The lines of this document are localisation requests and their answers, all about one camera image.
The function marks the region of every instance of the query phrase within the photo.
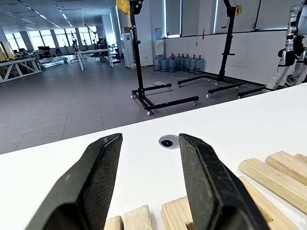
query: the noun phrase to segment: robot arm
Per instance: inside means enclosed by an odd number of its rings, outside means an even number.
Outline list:
[[[303,35],[307,35],[307,0],[304,0],[302,4],[293,6],[290,9],[288,29],[286,33],[286,44],[285,49],[281,50],[278,56],[281,58],[278,63],[277,74],[272,77],[266,89],[276,90],[278,86],[284,86],[286,82],[286,74],[289,67],[295,63],[295,60],[305,61],[306,52],[304,52],[304,47],[302,45]],[[301,73],[303,67],[298,67],[300,71],[296,71],[296,74],[292,75],[292,85],[295,81],[293,77]]]

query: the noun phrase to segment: yellow clamp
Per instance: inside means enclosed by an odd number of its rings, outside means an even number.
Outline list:
[[[124,14],[128,15],[128,23],[129,27],[131,27],[131,19],[130,19],[130,4],[128,0],[116,0],[117,7],[124,12]]]
[[[235,17],[239,16],[239,15],[242,13],[242,10],[243,10],[242,5],[237,5],[237,6],[236,6],[236,14],[235,14]],[[226,26],[223,26],[223,27],[222,27],[222,29],[224,29],[224,28],[227,28],[227,27],[228,27],[228,25],[229,25],[229,21],[230,21],[230,18],[228,18],[227,25],[226,25]]]

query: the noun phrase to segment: black rolling stand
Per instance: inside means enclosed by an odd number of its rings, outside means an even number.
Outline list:
[[[196,105],[197,101],[199,100],[198,96],[195,97],[189,97],[184,98],[176,101],[171,101],[167,103],[161,103],[161,104],[154,104],[152,103],[146,96],[146,91],[151,90],[157,90],[166,88],[166,90],[169,90],[170,87],[172,87],[172,84],[163,84],[153,87],[144,88],[143,85],[143,77],[142,77],[142,69],[141,69],[141,60],[140,60],[140,53],[139,53],[139,44],[141,43],[138,41],[138,35],[137,35],[137,29],[136,29],[136,23],[135,23],[135,15],[139,14],[141,12],[143,0],[130,0],[130,11],[131,11],[131,30],[133,33],[133,47],[135,51],[135,59],[136,59],[136,70],[138,75],[138,82],[139,82],[139,88],[137,90],[132,90],[132,99],[138,99],[140,103],[143,105],[144,109],[147,111],[147,115],[151,115],[151,111],[153,109],[161,109],[177,104],[183,104],[187,102],[193,102],[193,105]]]
[[[265,89],[265,86],[261,86],[259,88],[253,89],[253,90],[247,90],[247,91],[243,91],[243,92],[238,92],[238,99],[241,99],[242,97],[248,95],[248,94],[252,94],[255,92],[259,92]]]
[[[227,86],[222,86],[222,87],[218,87],[218,88],[215,88],[215,89],[208,90],[208,94],[206,95],[207,99],[209,99],[211,97],[211,94],[213,94],[215,92],[228,90],[228,89],[238,87],[240,85],[245,84],[245,82],[243,82],[243,81],[229,79],[229,78],[225,77],[225,67],[226,67],[226,63],[227,63],[227,58],[228,58],[228,56],[234,56],[235,55],[235,54],[230,53],[230,48],[231,48],[231,42],[232,42],[232,38],[233,38],[232,32],[233,32],[233,29],[234,29],[236,7],[231,6],[229,0],[224,0],[224,4],[227,8],[227,16],[229,17],[229,25],[228,25],[228,31],[227,31],[224,53],[222,53],[223,60],[222,60],[222,65],[221,65],[219,75],[215,76],[213,74],[206,73],[203,76],[198,76],[198,77],[187,79],[187,80],[180,80],[180,81],[177,82],[178,85],[180,86],[181,84],[186,83],[186,82],[207,78],[207,79],[217,81],[215,83],[216,86],[218,86],[218,82],[225,82],[225,83],[230,84],[230,85],[227,85]]]

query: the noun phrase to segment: window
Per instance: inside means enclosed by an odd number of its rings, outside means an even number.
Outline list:
[[[197,35],[200,0],[182,0],[182,36]]]
[[[6,39],[8,40],[8,42],[10,43],[12,49],[13,50],[15,50],[15,49],[18,50],[18,45],[17,45],[17,43],[16,43],[16,41],[14,39],[13,34],[5,34],[5,36],[6,36]]]
[[[290,9],[299,4],[302,4],[302,0],[262,0],[256,29],[288,27]]]
[[[16,39],[16,42],[17,42],[19,48],[27,49],[27,47],[25,46],[24,40],[21,37],[20,33],[14,33],[14,36],[15,36],[15,39]]]
[[[90,33],[89,30],[87,29],[87,27],[80,27],[79,29],[79,33],[80,33],[80,37],[82,40],[82,44],[85,45],[91,45],[92,41],[91,41],[91,37],[90,37]]]
[[[42,37],[40,36],[39,31],[29,31],[30,39],[33,45],[34,50],[38,50],[39,46],[44,46]]]
[[[69,46],[64,29],[54,30],[60,47]]]
[[[54,44],[50,30],[41,30],[40,33],[42,35],[45,46],[48,46],[50,48],[56,47],[56,45]]]
[[[65,31],[66,31],[67,37],[70,41],[70,45],[72,46],[72,35],[71,35],[71,33],[73,34],[73,37],[77,40],[77,45],[79,45],[75,28],[68,28],[68,29],[65,29]]]
[[[90,26],[89,28],[90,28],[93,32],[97,32],[96,26]],[[97,39],[97,35],[95,35],[91,30],[90,30],[90,36],[91,36],[91,41],[92,41],[92,43],[93,43],[93,40],[95,39],[95,36],[96,36],[96,39]]]
[[[181,34],[182,0],[164,0],[165,35]]]
[[[254,30],[286,30],[289,21],[289,12],[292,6],[302,4],[301,0],[236,0],[242,5],[242,13],[235,18],[234,32]],[[226,33],[228,17],[223,0],[217,0],[214,22],[214,33]]]
[[[257,11],[259,7],[259,0],[237,0],[238,5],[242,5],[241,14],[235,18],[234,32],[251,31],[254,30]],[[228,17],[226,12],[226,6],[223,0],[217,2],[217,14],[215,21],[215,33],[227,33],[228,27],[222,28],[227,25]]]

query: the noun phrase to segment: humanoid robot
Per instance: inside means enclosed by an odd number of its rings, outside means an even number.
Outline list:
[[[278,63],[277,74],[272,77],[265,92],[301,84],[305,79],[303,73],[307,67],[307,49],[303,46],[304,35],[307,35],[307,0],[293,6],[290,10],[285,49],[278,52],[281,58]],[[295,63],[293,74],[286,76],[290,66]]]

